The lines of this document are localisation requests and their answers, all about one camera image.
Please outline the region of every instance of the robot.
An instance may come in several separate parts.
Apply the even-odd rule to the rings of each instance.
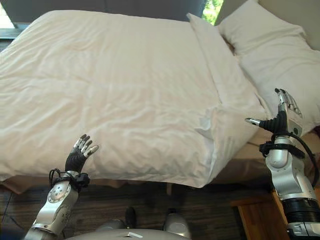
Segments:
[[[291,240],[320,239],[320,208],[313,189],[319,180],[319,170],[308,146],[299,138],[302,133],[302,114],[294,98],[283,89],[275,89],[279,97],[278,115],[274,119],[246,118],[248,123],[273,133],[271,141],[260,145],[266,166],[288,222],[287,233]],[[315,169],[312,184],[304,175],[306,156],[296,141],[305,148]],[[82,188],[88,186],[88,174],[81,173],[89,156],[99,146],[90,146],[90,137],[84,134],[73,146],[65,163],[65,171],[53,169],[49,173],[51,190],[45,205],[39,211],[25,240],[56,240],[67,225],[73,205]],[[70,240],[119,240],[136,238],[145,240],[187,240],[191,233],[186,220],[174,210],[168,213],[163,231],[135,229],[135,213],[129,208],[126,225],[121,220],[110,220],[96,231],[68,238]]]

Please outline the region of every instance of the dark floor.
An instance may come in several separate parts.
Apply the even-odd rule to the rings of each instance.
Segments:
[[[35,187],[16,195],[2,189],[1,225],[18,229],[15,220],[26,231],[45,203],[48,190]],[[188,221],[194,240],[242,240],[246,239],[244,230],[230,202],[266,192],[238,185],[202,189],[174,185],[172,190],[173,196],[168,196],[164,183],[152,182],[119,189],[90,185],[79,195],[65,229],[66,237],[94,231],[109,219],[123,219],[127,206],[133,206],[138,228],[160,230],[167,209],[174,207]]]

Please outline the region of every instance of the white pillow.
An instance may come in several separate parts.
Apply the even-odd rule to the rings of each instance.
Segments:
[[[234,46],[237,55],[246,54],[278,37],[305,34],[301,26],[281,20],[253,0],[246,1],[218,28],[220,34]]]
[[[320,51],[300,35],[266,42],[239,59],[274,116],[278,113],[275,88],[287,90],[303,115],[303,133],[320,125]]]

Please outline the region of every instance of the white duvet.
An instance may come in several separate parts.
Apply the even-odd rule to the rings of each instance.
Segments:
[[[34,21],[0,53],[0,180],[64,170],[87,133],[91,178],[209,183],[256,132],[244,118],[266,113],[218,30],[189,17]]]

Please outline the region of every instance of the robotic arm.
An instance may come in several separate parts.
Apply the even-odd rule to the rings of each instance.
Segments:
[[[50,171],[51,190],[25,240],[55,240],[67,225],[72,207],[78,199],[78,192],[90,182],[88,174],[81,173],[81,170],[87,158],[99,148],[98,145],[90,147],[92,141],[89,138],[85,134],[74,144],[67,157],[64,172],[57,168]],[[53,180],[55,172],[59,177]]]
[[[273,133],[271,141],[260,145],[260,152],[272,175],[272,182],[288,222],[292,240],[320,237],[320,208],[313,189],[319,180],[319,170],[308,146],[299,138],[302,114],[294,98],[283,89],[275,89],[279,97],[278,115],[271,120],[246,118],[248,123]],[[314,165],[312,184],[304,174],[304,152],[296,148],[298,140]]]

